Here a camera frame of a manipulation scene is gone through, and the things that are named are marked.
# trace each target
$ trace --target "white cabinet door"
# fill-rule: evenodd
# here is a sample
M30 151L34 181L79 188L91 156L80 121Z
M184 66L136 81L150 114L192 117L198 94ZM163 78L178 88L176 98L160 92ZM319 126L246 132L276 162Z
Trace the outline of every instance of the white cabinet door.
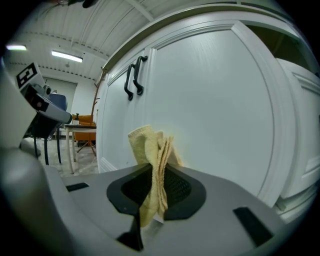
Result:
M320 79L294 63L278 61L290 81L297 126L295 158L281 193L287 198L320 178Z
M135 64L138 56L130 58L121 66L116 68L113 74L109 75L107 81L107 91L104 100L104 107L101 133L102 152L99 152L100 167L103 171L114 171L137 164L133 151L131 149L128 133L134 127L134 114L137 95L137 88L133 83L135 69L132 67L129 73L127 89L133 93L132 100L125 92L125 81L130 64Z
M181 29L145 51L144 104L136 103L134 118L173 135L184 166L233 181L271 206L295 143L288 81L256 35L226 23Z

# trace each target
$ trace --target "dish towel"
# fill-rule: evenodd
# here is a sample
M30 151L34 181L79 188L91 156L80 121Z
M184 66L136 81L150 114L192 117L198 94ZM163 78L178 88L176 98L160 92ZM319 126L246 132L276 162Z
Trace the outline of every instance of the dish towel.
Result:
M182 162L173 148L173 137L164 137L163 131L154 132L151 125L135 129L128 138L138 165L152 165L151 189L139 209L140 226L145 227L156 213L163 218L168 209L164 189L166 164L182 166Z

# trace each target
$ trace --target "black cabinet handle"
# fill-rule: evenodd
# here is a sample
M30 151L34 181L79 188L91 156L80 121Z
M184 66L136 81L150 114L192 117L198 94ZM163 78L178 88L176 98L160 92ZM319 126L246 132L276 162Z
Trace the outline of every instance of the black cabinet handle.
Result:
M140 62L145 62L148 59L148 56L139 56L135 63L134 74L133 74L133 83L136 87L136 94L142 95L144 93L144 87L138 83L138 74L140 68Z
M128 71L126 72L126 78L125 78L125 83L124 83L124 91L128 94L128 100L131 101L134 97L133 92L128 90L128 83L129 83L129 78L130 78L130 71L131 68L135 68L136 65L130 64L128 67Z

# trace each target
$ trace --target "ceiling light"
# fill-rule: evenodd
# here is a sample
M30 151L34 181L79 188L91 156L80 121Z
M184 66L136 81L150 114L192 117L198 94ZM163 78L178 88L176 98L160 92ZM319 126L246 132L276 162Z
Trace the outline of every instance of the ceiling light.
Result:
M75 62L80 62L80 63L82 63L82 60L83 60L82 58L79 58L77 56L73 56L73 55L62 53L62 52L55 51L55 50L52 51L52 55L56 56L56 57L61 57L61 58L65 58L68 60L72 60Z
M20 50L20 51L27 50L27 48L24 45L7 45L6 48L8 50Z

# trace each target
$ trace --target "wall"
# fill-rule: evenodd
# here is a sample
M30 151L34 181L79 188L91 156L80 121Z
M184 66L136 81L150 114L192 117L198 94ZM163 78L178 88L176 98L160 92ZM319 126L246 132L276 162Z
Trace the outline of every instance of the wall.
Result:
M6 65L9 75L12 81L17 85L16 75L25 68L24 65ZM94 103L96 86L94 81L79 77L76 75L71 75L69 73L64 73L56 70L51 70L47 68L39 68L41 74L45 78L61 80L69 83L77 84L73 101L69 103L68 101L68 111L70 114L79 113L80 115L90 115L92 110L92 104Z
M241 2L242 5L261 8L286 18L291 18L276 0L240 0L239 2Z
M98 94L96 96L97 100L96 100L96 104L94 105L94 111L93 111L93 121L95 123L97 123L99 110L103 111L103 107L105 106L104 93L106 88L107 88L107 85L104 82L101 82L98 90Z
M50 86L51 91L56 90L57 94L61 94L66 97L68 102L66 111L70 113L72 110L77 84L47 77L43 77L43 79L46 81L46 84Z
M81 81L77 84L71 108L71 114L91 115L96 86L93 83Z
M312 73L320 73L319 64L302 41L267 27L247 27L261 39L275 58L295 63Z

